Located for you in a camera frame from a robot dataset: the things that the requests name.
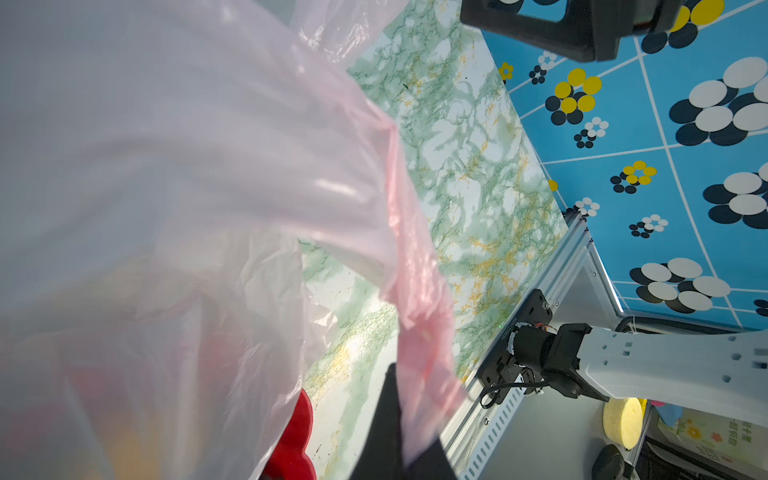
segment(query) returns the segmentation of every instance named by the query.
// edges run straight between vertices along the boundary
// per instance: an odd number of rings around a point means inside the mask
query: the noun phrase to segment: marble pattern surface
[[[480,31],[456,0],[412,0],[349,73],[400,125],[408,169],[455,297],[456,374],[466,381],[566,231]],[[305,281],[339,319],[304,388],[307,453],[347,478],[396,357],[397,315],[369,282],[303,244]]]

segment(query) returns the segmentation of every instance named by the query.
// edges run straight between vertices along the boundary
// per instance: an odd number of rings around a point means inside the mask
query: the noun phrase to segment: plastic bag
[[[397,305],[406,462],[429,446],[462,399],[452,301],[357,84],[249,0],[3,17],[4,471],[258,475],[327,347],[295,237]]]

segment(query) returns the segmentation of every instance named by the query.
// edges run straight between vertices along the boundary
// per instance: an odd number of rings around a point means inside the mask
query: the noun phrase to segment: yellow sponge
[[[643,408],[637,399],[611,399],[603,407],[605,436],[632,449],[643,430]]]

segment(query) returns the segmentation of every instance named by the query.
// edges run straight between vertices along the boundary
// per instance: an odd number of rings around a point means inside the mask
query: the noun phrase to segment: black cable
[[[513,383],[499,383],[498,385],[491,385],[487,389],[483,389],[478,396],[478,402],[483,409],[490,409],[498,398],[498,391],[501,389],[539,389],[541,387],[549,386],[549,382],[513,382]],[[483,403],[482,399],[489,393],[496,392],[493,399],[488,403]]]

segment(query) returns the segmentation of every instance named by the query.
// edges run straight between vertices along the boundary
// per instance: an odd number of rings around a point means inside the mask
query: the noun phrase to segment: red plastic item
[[[266,476],[272,480],[317,480],[315,467],[305,452],[312,433],[312,420],[312,403],[302,390],[283,436],[275,445],[275,451],[264,467],[262,478]]]

